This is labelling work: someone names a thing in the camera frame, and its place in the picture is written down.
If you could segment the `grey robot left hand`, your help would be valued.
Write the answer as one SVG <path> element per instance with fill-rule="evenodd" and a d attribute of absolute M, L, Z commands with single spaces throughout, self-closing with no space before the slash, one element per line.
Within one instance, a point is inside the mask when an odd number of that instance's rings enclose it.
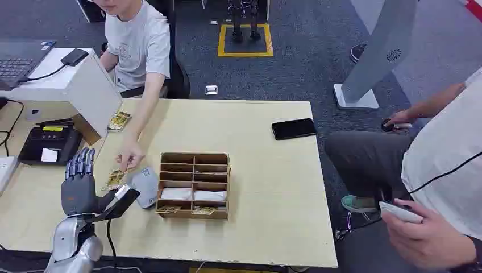
<path fill-rule="evenodd" d="M 67 216 L 77 214 L 101 214 L 113 201 L 116 190 L 102 197 L 96 195 L 93 176 L 94 148 L 83 148 L 65 166 L 61 184 L 61 206 Z"/>

